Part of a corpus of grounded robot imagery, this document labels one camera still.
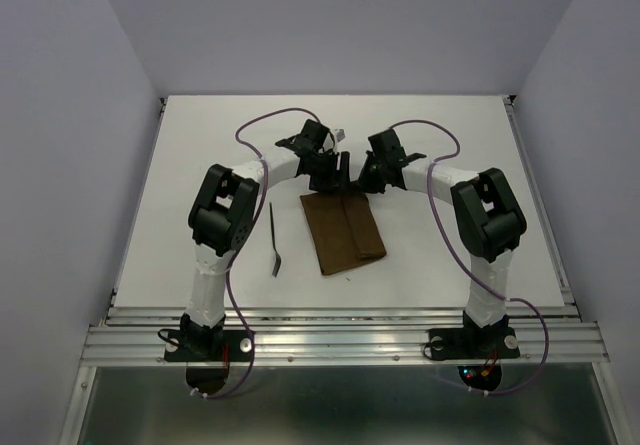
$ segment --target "glass panel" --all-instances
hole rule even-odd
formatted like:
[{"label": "glass panel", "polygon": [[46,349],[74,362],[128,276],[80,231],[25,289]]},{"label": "glass panel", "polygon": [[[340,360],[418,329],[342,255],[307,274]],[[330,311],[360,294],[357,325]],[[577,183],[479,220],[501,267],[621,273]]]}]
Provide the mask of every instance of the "glass panel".
[{"label": "glass panel", "polygon": [[[503,386],[532,371],[505,368]],[[258,368],[237,396],[204,401],[189,396],[183,369],[107,368],[79,443],[615,443],[588,364],[549,365],[506,397],[471,395],[442,378],[459,380],[454,367]]]}]

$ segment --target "white tabletop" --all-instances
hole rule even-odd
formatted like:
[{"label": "white tabletop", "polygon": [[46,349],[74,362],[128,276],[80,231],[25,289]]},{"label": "white tabletop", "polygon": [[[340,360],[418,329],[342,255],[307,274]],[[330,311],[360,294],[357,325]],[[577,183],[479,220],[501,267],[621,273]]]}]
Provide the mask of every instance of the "white tabletop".
[{"label": "white tabletop", "polygon": [[[390,124],[428,119],[460,139],[462,153],[450,165],[483,171],[502,169],[528,221],[509,275],[509,296],[539,306],[562,306],[553,262],[518,154],[502,99],[460,96],[175,96],[162,120],[149,175],[118,284],[117,307],[184,307],[195,263],[187,215],[209,166],[233,167],[254,159],[234,141],[246,121],[285,107],[304,107],[330,128],[344,128],[342,150],[351,151],[352,178],[368,149],[367,137]],[[261,150],[298,133],[301,113],[259,122],[243,137]],[[407,154],[437,156],[453,150],[443,133],[427,126],[397,130]],[[469,290],[444,246],[426,195],[389,189],[371,195],[373,215],[388,255],[364,267],[331,277],[320,274],[299,196],[310,193],[308,177],[269,190],[282,267],[271,276],[269,215],[265,207],[232,272],[242,307],[395,308],[463,307]],[[439,203],[446,229],[468,262],[458,238],[453,209]]]}]

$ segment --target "brown towel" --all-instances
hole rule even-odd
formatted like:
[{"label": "brown towel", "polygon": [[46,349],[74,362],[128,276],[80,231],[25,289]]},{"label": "brown towel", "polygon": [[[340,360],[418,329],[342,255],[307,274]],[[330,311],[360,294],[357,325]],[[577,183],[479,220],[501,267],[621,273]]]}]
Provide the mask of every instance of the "brown towel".
[{"label": "brown towel", "polygon": [[387,254],[364,193],[300,197],[323,275],[350,270]]}]

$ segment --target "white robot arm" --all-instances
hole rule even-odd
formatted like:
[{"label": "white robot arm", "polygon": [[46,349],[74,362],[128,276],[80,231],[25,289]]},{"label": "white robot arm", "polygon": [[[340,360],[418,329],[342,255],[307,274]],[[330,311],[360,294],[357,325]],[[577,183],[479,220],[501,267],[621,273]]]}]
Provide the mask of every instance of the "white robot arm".
[{"label": "white robot arm", "polygon": [[348,163],[348,152],[337,153],[343,138],[343,130],[307,120],[298,135],[279,141],[260,160],[209,168],[189,214],[196,269],[180,333],[172,343],[202,357],[215,356],[225,320],[225,275],[252,231],[260,191],[303,174],[310,176],[311,190],[335,191],[339,160],[346,156]]},{"label": "white robot arm", "polygon": [[[369,142],[372,151],[367,152],[358,178],[363,191],[384,193],[391,185],[428,193],[427,174],[432,165],[428,157],[419,153],[407,156],[393,129],[369,137]],[[498,169],[479,173],[436,164],[431,177],[434,198],[454,208],[475,279],[470,284],[463,328],[430,330],[431,339],[437,336],[443,344],[432,350],[429,358],[482,358],[492,350],[499,351],[502,358],[517,358],[517,349],[505,348],[504,339],[514,333],[508,327],[505,298],[513,250],[527,228],[522,210]]]}]

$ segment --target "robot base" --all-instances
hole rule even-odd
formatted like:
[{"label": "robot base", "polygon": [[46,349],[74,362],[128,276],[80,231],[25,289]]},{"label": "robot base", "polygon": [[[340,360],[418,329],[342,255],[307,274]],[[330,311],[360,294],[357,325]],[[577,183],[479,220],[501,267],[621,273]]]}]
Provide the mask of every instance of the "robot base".
[{"label": "robot base", "polygon": [[433,361],[484,360],[497,351],[502,359],[520,357],[516,332],[509,327],[509,317],[499,322],[478,327],[463,314],[462,328],[432,328],[428,331],[429,343],[424,347],[424,356]]},{"label": "robot base", "polygon": [[[180,330],[169,330],[167,337],[180,343],[182,332]],[[251,359],[251,341],[246,330],[223,330],[220,346],[208,355],[194,352],[186,347],[177,347],[169,351],[172,347],[165,348],[164,360],[166,362],[222,362],[226,345],[229,345],[229,362],[249,362]]]}]

